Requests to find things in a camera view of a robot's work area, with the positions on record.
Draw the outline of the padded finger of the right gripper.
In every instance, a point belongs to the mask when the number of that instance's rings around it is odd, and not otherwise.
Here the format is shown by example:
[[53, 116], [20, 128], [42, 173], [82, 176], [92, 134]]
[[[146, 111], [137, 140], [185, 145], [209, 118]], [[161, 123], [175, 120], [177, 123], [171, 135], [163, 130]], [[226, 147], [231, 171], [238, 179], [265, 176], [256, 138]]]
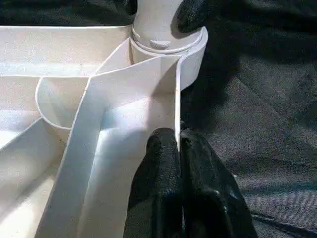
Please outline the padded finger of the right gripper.
[[197, 30], [202, 27], [210, 11], [210, 0], [184, 0], [178, 11], [178, 30], [181, 33], [190, 33]]
[[124, 8], [128, 15], [134, 15], [137, 12], [138, 1], [137, 0], [125, 0]]

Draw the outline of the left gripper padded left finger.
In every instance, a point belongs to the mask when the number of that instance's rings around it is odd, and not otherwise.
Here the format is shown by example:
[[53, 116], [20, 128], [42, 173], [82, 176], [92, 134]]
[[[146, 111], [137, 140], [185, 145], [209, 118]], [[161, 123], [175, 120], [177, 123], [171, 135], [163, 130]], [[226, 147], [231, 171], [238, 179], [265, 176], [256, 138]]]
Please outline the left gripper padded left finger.
[[132, 180], [123, 236], [182, 236], [181, 174], [171, 128], [158, 128], [147, 140], [145, 156]]

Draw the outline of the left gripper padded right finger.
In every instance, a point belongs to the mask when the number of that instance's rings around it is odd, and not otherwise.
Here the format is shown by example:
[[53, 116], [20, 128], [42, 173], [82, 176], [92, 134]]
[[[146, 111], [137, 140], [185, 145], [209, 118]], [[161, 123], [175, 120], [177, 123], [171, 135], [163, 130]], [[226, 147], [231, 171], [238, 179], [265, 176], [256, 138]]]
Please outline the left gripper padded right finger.
[[232, 173], [209, 142], [181, 131], [185, 234], [188, 238], [256, 238], [252, 216]]

